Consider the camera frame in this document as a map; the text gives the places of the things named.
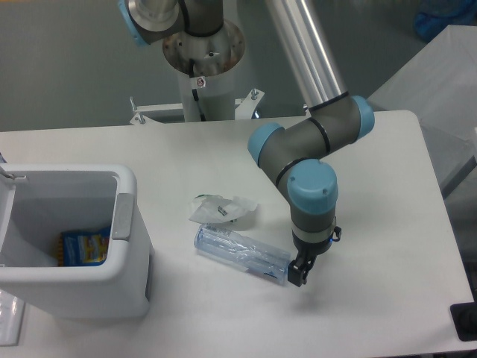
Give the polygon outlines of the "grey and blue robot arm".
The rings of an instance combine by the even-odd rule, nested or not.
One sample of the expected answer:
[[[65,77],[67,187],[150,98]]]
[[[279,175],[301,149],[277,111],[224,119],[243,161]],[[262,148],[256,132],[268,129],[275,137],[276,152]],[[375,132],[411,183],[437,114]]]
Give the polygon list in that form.
[[[286,271],[295,286],[306,283],[316,258],[341,237],[336,224],[337,177],[324,157],[373,130],[375,116],[341,79],[312,6],[307,1],[268,1],[267,9],[308,107],[289,128],[260,126],[247,149],[288,202],[297,256]],[[221,1],[120,1],[119,10],[138,45],[162,43],[180,76],[187,122],[233,119],[235,102],[223,80],[244,54],[242,32],[224,18]]]

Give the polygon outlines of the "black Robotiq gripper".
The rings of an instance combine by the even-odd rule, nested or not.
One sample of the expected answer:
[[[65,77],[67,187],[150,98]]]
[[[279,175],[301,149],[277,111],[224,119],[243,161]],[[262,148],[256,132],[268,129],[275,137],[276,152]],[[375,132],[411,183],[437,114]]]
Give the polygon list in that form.
[[[318,255],[328,251],[333,242],[341,240],[342,229],[329,226],[320,232],[307,232],[296,226],[292,228],[293,242],[297,256],[288,264],[288,282],[301,287],[307,284],[309,272],[313,269]]]

